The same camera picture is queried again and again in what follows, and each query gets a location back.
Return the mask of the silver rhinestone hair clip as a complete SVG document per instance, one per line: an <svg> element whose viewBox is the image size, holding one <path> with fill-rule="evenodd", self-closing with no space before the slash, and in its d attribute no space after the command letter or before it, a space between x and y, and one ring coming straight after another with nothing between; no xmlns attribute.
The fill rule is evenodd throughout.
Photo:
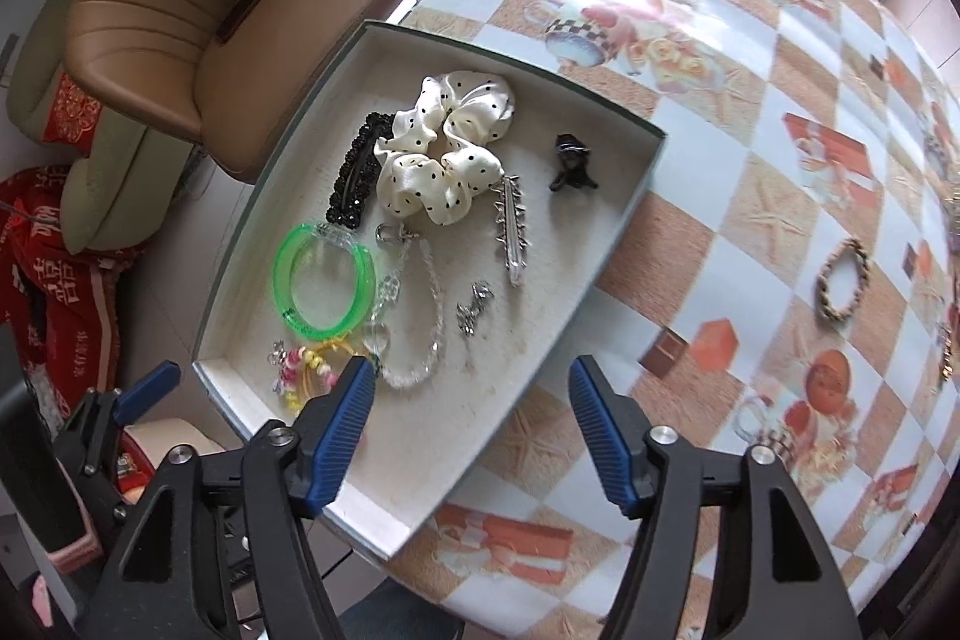
<svg viewBox="0 0 960 640"><path fill-rule="evenodd" d="M526 207L523 202L523 189L517 175L505 174L494 187L498 202L496 208L496 229L498 244L503 250L506 275L512 287L521 287L527 268Z"/></svg>

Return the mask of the green translucent bangle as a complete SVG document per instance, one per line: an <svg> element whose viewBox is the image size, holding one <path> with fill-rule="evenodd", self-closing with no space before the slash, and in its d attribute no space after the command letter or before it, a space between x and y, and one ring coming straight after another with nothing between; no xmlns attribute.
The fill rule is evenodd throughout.
<svg viewBox="0 0 960 640"><path fill-rule="evenodd" d="M373 307L373 253L342 227L300 224L283 239L272 265L280 319L301 338L340 338Z"/></svg>

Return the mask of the red embroidered cushion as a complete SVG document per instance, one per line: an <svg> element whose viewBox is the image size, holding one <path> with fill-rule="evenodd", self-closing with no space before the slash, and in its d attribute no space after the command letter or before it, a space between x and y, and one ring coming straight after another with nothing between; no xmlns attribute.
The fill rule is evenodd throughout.
<svg viewBox="0 0 960 640"><path fill-rule="evenodd" d="M73 146L76 151L88 156L93 148L101 113L103 104L86 94L70 78L70 74L62 73L55 83L43 142Z"/></svg>

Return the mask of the small silver charm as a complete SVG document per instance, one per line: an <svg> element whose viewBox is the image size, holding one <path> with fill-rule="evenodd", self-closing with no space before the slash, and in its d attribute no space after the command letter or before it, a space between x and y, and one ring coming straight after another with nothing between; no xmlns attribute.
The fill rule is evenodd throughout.
<svg viewBox="0 0 960 640"><path fill-rule="evenodd" d="M460 335L470 338L477 331L477 323L494 299L494 292L487 281L475 281L470 288L470 301L455 307L455 319Z"/></svg>

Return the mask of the cream polka dot scrunchie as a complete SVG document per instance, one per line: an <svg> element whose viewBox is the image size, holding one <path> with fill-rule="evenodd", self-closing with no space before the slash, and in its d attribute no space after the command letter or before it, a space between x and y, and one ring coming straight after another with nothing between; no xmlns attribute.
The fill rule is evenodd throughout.
<svg viewBox="0 0 960 640"><path fill-rule="evenodd" d="M462 221L505 174L491 147L508 135L512 115L514 94L496 74L427 76L415 104L394 115L391 138L374 145L379 206L398 220Z"/></svg>

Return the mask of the small black claw clip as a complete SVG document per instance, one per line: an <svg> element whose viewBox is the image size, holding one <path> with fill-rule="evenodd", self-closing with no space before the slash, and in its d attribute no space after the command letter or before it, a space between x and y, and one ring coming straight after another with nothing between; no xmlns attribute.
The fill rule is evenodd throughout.
<svg viewBox="0 0 960 640"><path fill-rule="evenodd" d="M553 193L565 187L596 190L599 184L587 172L590 149L581 140L571 133L560 133L556 136L555 152L560 170L550 184Z"/></svg>

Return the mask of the checkered patterned tablecloth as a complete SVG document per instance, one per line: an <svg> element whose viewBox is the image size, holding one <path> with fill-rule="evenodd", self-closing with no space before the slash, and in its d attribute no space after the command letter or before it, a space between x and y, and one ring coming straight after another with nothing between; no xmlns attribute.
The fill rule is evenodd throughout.
<svg viewBox="0 0 960 640"><path fill-rule="evenodd" d="M589 353L695 445L775 448L866 606L958 461L958 104L907 31L874 0L423 0L407 21L667 142L583 310L392 575L505 637L596 637L635 528L569 408Z"/></svg>

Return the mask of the brown leather chair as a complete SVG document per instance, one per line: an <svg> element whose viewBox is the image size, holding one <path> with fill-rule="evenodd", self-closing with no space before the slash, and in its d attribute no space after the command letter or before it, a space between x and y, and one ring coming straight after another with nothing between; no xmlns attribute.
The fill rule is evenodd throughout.
<svg viewBox="0 0 960 640"><path fill-rule="evenodd" d="M65 70L140 124L252 184L314 81L404 0L73 0Z"/></svg>

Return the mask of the grey shallow cardboard box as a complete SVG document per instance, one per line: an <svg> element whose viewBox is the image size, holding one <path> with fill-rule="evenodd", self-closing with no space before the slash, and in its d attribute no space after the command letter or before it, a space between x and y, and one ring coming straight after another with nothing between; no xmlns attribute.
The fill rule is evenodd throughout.
<svg viewBox="0 0 960 640"><path fill-rule="evenodd" d="M221 414L251 435L285 416L268 356L293 341L272 296L275 253L295 226L319 223L338 169L371 112L415 103L421 81L454 70L505 78L516 115L496 154L517 175L526 207L527 268L512 287L491 198L449 227L409 219L427 252L379 242L387 223L370 205L355 239L378 275L397 275L387 308L387 369L410 372L432 344L436 372L410 390L379 386L363 443L325 518L381 559L400 551L487 447L534 380L604 268L646 190L665 136L640 115L534 65L415 29L363 26L319 78L252 191L213 284L194 349L194 367ZM550 190L560 170L555 140L571 133L590 149L599 184ZM494 299L470 338L455 307L475 281Z"/></svg>

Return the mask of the black beaded hair clip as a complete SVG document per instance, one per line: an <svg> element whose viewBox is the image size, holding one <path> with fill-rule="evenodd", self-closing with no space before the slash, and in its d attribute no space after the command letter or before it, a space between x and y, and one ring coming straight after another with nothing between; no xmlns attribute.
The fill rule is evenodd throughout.
<svg viewBox="0 0 960 640"><path fill-rule="evenodd" d="M374 148L379 140L390 140L394 115L371 112L356 132L335 179L325 221L356 230L363 220L364 205L376 188L381 164Z"/></svg>

